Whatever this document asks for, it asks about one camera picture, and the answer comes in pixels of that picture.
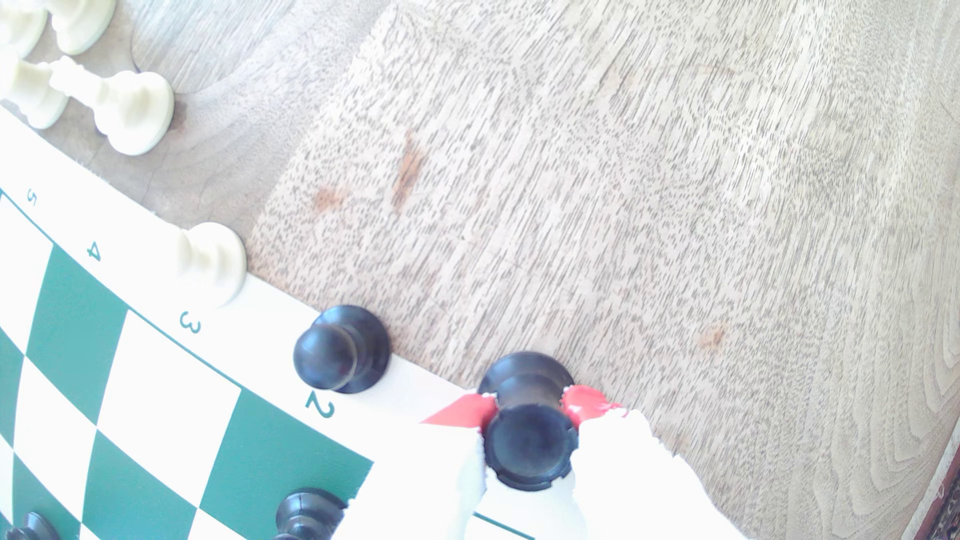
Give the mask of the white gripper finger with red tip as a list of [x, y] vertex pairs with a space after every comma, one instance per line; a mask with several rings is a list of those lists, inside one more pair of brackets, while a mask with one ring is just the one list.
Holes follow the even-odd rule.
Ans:
[[560, 404], [578, 431], [573, 498], [589, 539], [743, 538], [642, 411], [587, 385], [566, 387]]
[[487, 491], [492, 394], [463, 394], [406, 427], [375, 460], [334, 539], [465, 539]]

